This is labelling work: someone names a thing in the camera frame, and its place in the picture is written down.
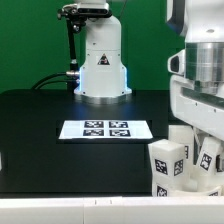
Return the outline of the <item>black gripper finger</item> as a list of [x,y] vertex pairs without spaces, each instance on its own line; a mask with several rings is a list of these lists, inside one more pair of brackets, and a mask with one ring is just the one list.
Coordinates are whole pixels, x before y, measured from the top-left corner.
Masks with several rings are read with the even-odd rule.
[[197,157],[201,151],[204,139],[208,137],[208,134],[196,127],[193,128],[193,134],[194,134],[194,156]]

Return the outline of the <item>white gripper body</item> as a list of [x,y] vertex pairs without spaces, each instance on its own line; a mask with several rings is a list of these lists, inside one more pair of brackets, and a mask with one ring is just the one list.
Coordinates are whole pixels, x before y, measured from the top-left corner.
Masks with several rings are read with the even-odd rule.
[[182,76],[170,79],[170,103],[173,115],[224,141],[224,83],[216,95],[194,90],[194,82]]

